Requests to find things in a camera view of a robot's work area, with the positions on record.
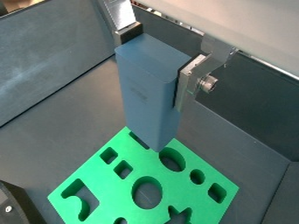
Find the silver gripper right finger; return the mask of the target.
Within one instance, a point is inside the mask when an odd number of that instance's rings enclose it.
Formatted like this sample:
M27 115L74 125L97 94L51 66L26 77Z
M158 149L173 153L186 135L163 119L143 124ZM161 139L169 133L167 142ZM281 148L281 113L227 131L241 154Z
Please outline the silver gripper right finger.
M189 95L197 96L201 91L209 94L215 89L219 80L211 73L227 64L238 48L205 34L201 50L203 54L197 55L178 71L174 107L179 112Z

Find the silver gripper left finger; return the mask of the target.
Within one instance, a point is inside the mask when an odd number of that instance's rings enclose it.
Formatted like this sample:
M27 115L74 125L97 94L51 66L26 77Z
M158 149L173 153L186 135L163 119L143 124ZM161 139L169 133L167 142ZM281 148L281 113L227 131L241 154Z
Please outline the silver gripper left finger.
M98 0L98 4L115 44L121 46L143 33L143 24L137 21L131 0Z

